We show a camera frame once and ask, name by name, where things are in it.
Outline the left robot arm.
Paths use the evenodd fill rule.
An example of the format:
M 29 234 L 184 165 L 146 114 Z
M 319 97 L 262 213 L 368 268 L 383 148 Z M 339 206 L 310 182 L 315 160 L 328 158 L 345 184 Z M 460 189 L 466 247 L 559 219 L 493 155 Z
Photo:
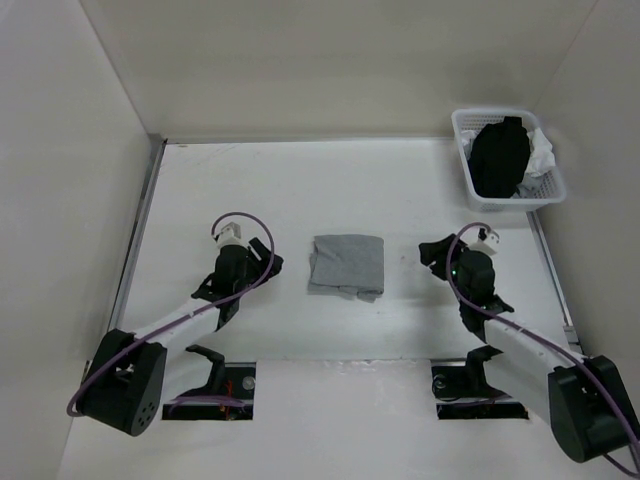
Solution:
M 235 393 L 224 355 L 199 341 L 227 325 L 241 297 L 278 275 L 284 260 L 258 238 L 222 241 L 218 249 L 213 272 L 177 312 L 145 329 L 104 335 L 69 412 L 136 437 L 156 415 L 179 419 L 183 408 L 209 404 L 227 418 L 249 402 Z

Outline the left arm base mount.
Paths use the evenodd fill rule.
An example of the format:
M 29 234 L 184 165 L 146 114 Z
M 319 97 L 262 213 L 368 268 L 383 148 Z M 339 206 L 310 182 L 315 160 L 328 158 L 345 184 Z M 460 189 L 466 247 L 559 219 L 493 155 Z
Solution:
M 254 416 L 257 365 L 228 362 L 192 345 L 167 363 L 161 395 L 165 421 L 249 421 Z

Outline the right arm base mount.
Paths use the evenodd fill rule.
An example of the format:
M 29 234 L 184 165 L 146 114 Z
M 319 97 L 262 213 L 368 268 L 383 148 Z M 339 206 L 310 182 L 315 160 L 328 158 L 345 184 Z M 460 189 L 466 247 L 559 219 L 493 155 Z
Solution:
M 528 420 L 529 412 L 506 393 L 491 387 L 484 366 L 500 351 L 484 346 L 464 361 L 431 362 L 431 389 L 439 420 Z

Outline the grey tank top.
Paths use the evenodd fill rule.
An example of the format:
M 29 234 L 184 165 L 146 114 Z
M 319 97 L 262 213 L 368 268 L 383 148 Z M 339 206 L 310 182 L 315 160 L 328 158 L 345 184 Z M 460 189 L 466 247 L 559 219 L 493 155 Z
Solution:
M 361 234 L 317 235 L 308 291 L 374 302 L 384 294 L 384 240 Z

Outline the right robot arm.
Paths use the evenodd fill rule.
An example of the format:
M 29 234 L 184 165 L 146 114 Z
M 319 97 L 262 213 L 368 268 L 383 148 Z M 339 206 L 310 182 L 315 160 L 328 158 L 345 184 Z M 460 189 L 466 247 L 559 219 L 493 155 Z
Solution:
M 518 324 L 495 292 L 490 256 L 455 235 L 420 244 L 419 255 L 452 287 L 464 327 L 482 343 L 467 354 L 452 398 L 514 398 L 576 463 L 625 447 L 639 456 L 639 420 L 612 360 L 577 354 Z

